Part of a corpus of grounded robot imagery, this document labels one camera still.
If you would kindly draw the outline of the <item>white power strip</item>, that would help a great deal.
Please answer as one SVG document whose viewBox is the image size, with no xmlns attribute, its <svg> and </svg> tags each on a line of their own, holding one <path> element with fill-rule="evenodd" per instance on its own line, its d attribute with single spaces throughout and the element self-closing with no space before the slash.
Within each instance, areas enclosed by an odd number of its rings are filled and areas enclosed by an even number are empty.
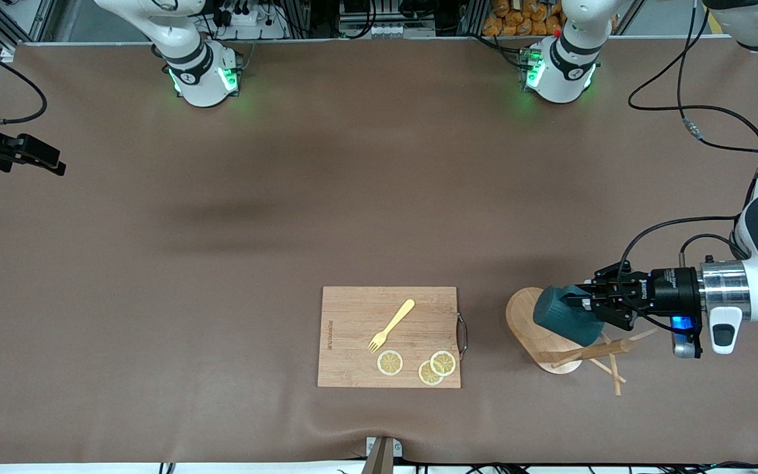
<svg viewBox="0 0 758 474">
<path fill-rule="evenodd" d="M 208 19 L 214 39 L 283 40 L 291 39 L 285 10 L 272 0 L 213 0 Z"/>
</svg>

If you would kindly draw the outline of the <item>brown table mat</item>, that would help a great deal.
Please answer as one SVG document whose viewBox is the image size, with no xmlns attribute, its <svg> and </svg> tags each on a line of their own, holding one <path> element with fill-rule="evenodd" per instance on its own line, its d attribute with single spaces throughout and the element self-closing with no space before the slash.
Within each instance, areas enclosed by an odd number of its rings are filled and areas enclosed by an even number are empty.
<svg viewBox="0 0 758 474">
<path fill-rule="evenodd" d="M 545 104 L 475 40 L 260 45 L 193 108 L 148 46 L 28 45 L 49 98 L 9 127 L 64 177 L 0 173 L 0 462 L 312 461 L 381 434 L 427 463 L 758 463 L 758 323 L 680 360 L 658 332 L 548 375 L 503 312 L 638 232 L 739 210 L 754 154 L 626 97 L 682 47 L 614 39 Z M 316 384 L 325 286 L 456 287 L 461 387 Z"/>
</svg>

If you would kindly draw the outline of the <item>wooden mug tree rack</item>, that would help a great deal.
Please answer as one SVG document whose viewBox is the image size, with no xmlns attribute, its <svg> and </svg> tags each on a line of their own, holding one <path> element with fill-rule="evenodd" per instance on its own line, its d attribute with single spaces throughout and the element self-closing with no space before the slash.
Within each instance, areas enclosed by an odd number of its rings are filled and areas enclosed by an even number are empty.
<svg viewBox="0 0 758 474">
<path fill-rule="evenodd" d="M 601 335 L 598 343 L 581 347 L 578 343 L 535 324 L 533 309 L 542 292 L 541 288 L 520 289 L 512 295 L 505 310 L 509 330 L 526 350 L 530 360 L 539 369 L 554 375 L 570 374 L 577 370 L 581 363 L 590 362 L 611 376 L 614 396 L 622 396 L 622 386 L 626 379 L 620 375 L 617 357 L 631 352 L 637 341 L 653 335 L 658 330 L 653 328 L 616 340 Z"/>
</svg>

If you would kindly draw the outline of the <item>bag of orange snacks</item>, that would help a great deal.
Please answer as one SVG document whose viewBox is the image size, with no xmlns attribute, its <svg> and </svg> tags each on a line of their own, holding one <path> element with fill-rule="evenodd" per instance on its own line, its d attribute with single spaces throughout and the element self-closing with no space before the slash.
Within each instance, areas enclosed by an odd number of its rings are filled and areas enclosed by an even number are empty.
<svg viewBox="0 0 758 474">
<path fill-rule="evenodd" d="M 613 32 L 613 18 L 628 0 L 488 0 L 478 35 L 564 36 L 599 39 Z"/>
</svg>

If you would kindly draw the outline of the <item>bamboo cutting board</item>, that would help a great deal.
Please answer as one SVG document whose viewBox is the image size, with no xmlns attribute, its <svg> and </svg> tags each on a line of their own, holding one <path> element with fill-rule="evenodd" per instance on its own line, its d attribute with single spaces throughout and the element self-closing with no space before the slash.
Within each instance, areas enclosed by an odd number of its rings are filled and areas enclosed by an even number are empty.
<svg viewBox="0 0 758 474">
<path fill-rule="evenodd" d="M 379 333 L 401 304 L 415 308 L 388 335 L 376 353 L 370 339 Z M 457 289 L 454 287 L 325 287 L 322 291 L 318 385 L 340 389 L 460 389 L 461 338 Z M 377 357 L 388 349 L 400 353 L 402 371 L 385 376 Z M 451 352 L 455 372 L 434 386 L 423 384 L 418 367 L 436 351 Z"/>
</svg>

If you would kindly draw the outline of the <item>aluminium frame profile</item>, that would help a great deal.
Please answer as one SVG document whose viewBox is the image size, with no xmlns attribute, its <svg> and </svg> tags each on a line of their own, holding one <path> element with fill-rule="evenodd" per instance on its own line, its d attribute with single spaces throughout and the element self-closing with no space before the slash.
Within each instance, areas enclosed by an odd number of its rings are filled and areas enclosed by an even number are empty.
<svg viewBox="0 0 758 474">
<path fill-rule="evenodd" d="M 10 54 L 17 45 L 39 42 L 51 26 L 59 0 L 0 0 L 0 45 Z"/>
</svg>

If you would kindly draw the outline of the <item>yellow plastic fork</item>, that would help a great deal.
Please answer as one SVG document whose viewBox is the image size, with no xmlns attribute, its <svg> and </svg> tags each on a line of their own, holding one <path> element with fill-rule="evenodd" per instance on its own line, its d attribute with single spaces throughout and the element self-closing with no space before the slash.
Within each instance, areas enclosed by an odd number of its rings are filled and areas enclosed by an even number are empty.
<svg viewBox="0 0 758 474">
<path fill-rule="evenodd" d="M 406 318 L 406 316 L 413 310 L 413 308 L 415 308 L 415 304 L 416 302 L 413 299 L 405 300 L 401 304 L 394 316 L 392 316 L 391 321 L 389 321 L 388 324 L 381 331 L 379 331 L 379 333 L 376 333 L 376 335 L 370 339 L 370 342 L 368 344 L 369 353 L 376 353 L 376 351 L 384 345 L 384 343 L 387 341 L 389 333 L 398 324 L 400 324 L 404 318 Z"/>
</svg>

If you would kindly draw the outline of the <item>grey electronics box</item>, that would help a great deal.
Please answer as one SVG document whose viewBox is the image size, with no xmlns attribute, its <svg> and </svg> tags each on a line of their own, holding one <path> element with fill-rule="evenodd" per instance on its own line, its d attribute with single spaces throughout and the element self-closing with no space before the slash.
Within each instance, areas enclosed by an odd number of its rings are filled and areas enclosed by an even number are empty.
<svg viewBox="0 0 758 474">
<path fill-rule="evenodd" d="M 438 0 L 337 0 L 331 25 L 337 35 L 361 39 L 434 37 Z"/>
</svg>

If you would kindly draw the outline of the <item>dark green mug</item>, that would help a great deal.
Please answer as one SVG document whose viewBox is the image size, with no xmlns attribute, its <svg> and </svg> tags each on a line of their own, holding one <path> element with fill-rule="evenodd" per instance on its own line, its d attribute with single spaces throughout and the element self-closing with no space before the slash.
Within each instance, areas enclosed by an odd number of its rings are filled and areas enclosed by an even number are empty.
<svg viewBox="0 0 758 474">
<path fill-rule="evenodd" d="M 590 293 L 575 285 L 545 288 L 536 300 L 532 317 L 539 327 L 589 347 L 601 336 L 605 323 L 587 309 L 582 300 Z"/>
</svg>

